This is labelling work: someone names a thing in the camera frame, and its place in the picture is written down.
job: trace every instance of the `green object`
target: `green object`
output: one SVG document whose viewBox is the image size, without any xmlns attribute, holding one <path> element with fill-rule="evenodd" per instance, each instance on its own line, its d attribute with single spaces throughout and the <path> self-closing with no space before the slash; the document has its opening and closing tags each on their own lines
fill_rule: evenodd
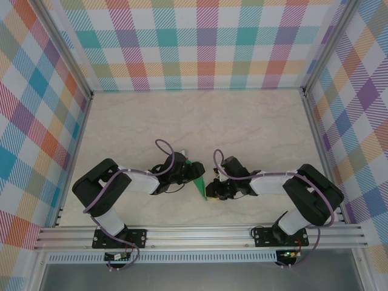
<svg viewBox="0 0 388 291">
<path fill-rule="evenodd" d="M 190 162 L 188 159 L 186 160 L 186 164 L 191 164 L 191 163 L 192 162 Z M 207 201 L 204 178 L 200 176 L 198 179 L 195 179 L 193 182 L 196 185 L 202 197 Z"/>
</svg>

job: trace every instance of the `purple cable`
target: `purple cable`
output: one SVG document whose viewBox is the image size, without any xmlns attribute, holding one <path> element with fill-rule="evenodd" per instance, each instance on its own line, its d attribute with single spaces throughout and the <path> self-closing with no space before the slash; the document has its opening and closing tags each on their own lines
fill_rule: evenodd
<svg viewBox="0 0 388 291">
<path fill-rule="evenodd" d="M 216 149 L 214 151 L 214 153 L 213 153 L 213 160 L 214 160 L 214 163 L 216 165 L 216 168 L 217 168 L 218 172 L 223 174 L 225 177 L 227 177 L 229 179 L 232 179 L 232 180 L 245 180 L 245 179 L 260 178 L 260 177 L 264 177 L 264 176 L 295 176 L 295 177 L 303 180 L 304 182 L 308 183 L 308 185 L 312 189 L 314 189 L 314 191 L 316 191 L 316 193 L 319 195 L 319 197 L 321 197 L 321 199 L 323 200 L 323 202 L 325 203 L 326 207 L 328 208 L 328 210 L 330 212 L 330 222 L 328 224 L 325 224 L 325 225 L 321 226 L 321 227 L 329 227 L 329 226 L 333 225 L 333 223 L 334 223 L 333 207 L 330 205 L 329 200 L 327 200 L 327 198 L 323 195 L 322 191 L 320 191 L 320 189 L 317 188 L 317 186 L 314 185 L 305 176 L 299 175 L 298 173 L 292 173 L 292 172 L 279 172 L 279 173 L 258 173 L 257 175 L 251 175 L 251 176 L 247 176 L 247 177 L 232 177 L 232 176 L 229 176 L 227 173 L 225 173 L 225 171 L 218 165 L 217 159 L 216 159 L 217 153 L 221 154 L 221 158 L 222 158 L 221 162 L 223 162 L 223 160 L 224 160 L 224 153 L 220 149 Z M 321 229 L 320 229 L 320 227 L 311 225 L 311 226 L 307 226 L 306 228 L 308 228 L 308 229 L 317 229 L 318 230 L 318 236 L 316 238 L 316 242 L 315 242 L 313 248 L 311 249 L 310 253 L 302 261 L 299 261 L 296 264 L 294 264 L 293 265 L 294 267 L 299 266 L 300 264 L 305 262 L 311 256 L 311 254 L 315 251 L 316 247 L 318 247 L 318 243 L 319 243 L 319 240 L 321 238 Z"/>
<path fill-rule="evenodd" d="M 170 150 L 171 150 L 171 154 L 169 154 L 167 151 L 165 151 L 164 149 L 162 149 L 162 147 L 158 144 L 158 142 L 163 142 L 164 144 L 166 144 Z M 174 153 L 174 149 L 172 148 L 172 146 L 165 140 L 163 139 L 160 139 L 158 138 L 157 140 L 155 140 L 155 144 L 156 146 L 162 151 L 164 152 L 165 154 L 167 155 L 172 155 L 172 159 L 171 159 L 171 164 L 169 165 L 169 167 L 167 169 L 165 169 L 164 171 L 160 172 L 160 173 L 149 173 L 149 172 L 145 172 L 145 171 L 141 171 L 141 170 L 136 170 L 136 169 L 122 169 L 122 170 L 118 170 L 116 173 L 114 173 L 112 175 L 112 177 L 110 177 L 110 179 L 108 180 L 108 182 L 105 184 L 105 186 L 102 188 L 102 190 L 98 193 L 97 197 L 92 201 L 92 203 L 90 203 L 86 208 L 85 210 L 83 211 L 83 213 L 88 213 L 89 210 L 98 202 L 98 200 L 102 197 L 102 195 L 105 193 L 105 191 L 107 190 L 107 188 L 109 187 L 110 183 L 112 183 L 112 181 L 118 176 L 120 175 L 121 173 L 125 173 L 125 172 L 128 172 L 128 171 L 131 171 L 131 172 L 135 172 L 135 173 L 141 173 L 141 174 L 144 174 L 144 175 L 147 175 L 147 176 L 160 176 L 160 175 L 163 175 L 165 173 L 167 173 L 171 168 L 172 166 L 174 165 L 174 162 L 175 162 L 175 153 Z M 135 259 L 133 259 L 133 261 L 131 261 L 130 263 L 126 264 L 124 267 L 120 268 L 120 270 L 124 270 L 130 266 L 133 265 L 133 263 L 135 263 L 135 261 L 138 260 L 139 256 L 140 256 L 140 250 L 139 250 L 139 247 L 136 245 L 136 244 L 132 244 L 131 242 L 128 242 L 128 241 L 124 241 L 123 239 L 119 239 L 113 235 L 111 235 L 109 232 L 106 231 L 105 228 L 103 228 L 100 223 L 92 216 L 90 216 L 91 219 L 95 222 L 95 224 L 97 224 L 97 226 L 99 226 L 102 230 L 103 233 L 105 233 L 107 236 L 109 236 L 111 239 L 114 239 L 115 241 L 118 241 L 120 243 L 123 243 L 123 244 L 127 244 L 128 246 L 131 246 L 133 248 L 135 248 L 137 251 L 138 251 L 138 254 L 136 255 Z"/>
</svg>

